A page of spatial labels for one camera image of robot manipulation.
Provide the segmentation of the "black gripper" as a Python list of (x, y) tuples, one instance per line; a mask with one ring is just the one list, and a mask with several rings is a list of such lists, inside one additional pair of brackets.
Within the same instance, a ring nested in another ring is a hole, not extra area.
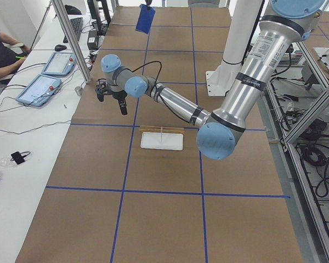
[(127, 103), (125, 98), (127, 97), (127, 93), (122, 90), (120, 92), (112, 92), (112, 97), (118, 101), (118, 105), (122, 115), (127, 115)]

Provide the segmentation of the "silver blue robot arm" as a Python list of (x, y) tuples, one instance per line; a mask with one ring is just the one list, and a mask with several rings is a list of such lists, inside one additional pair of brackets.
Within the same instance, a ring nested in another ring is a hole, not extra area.
[(157, 79), (137, 75), (122, 66), (115, 54), (105, 55), (101, 69), (107, 87), (139, 98), (146, 94), (178, 118), (199, 128), (197, 146), (210, 159), (232, 154), (246, 129), (245, 119), (266, 88), (290, 44), (308, 38), (309, 27), (322, 1), (270, 1), (259, 24), (260, 34), (237, 73), (221, 106), (212, 112), (182, 97)]

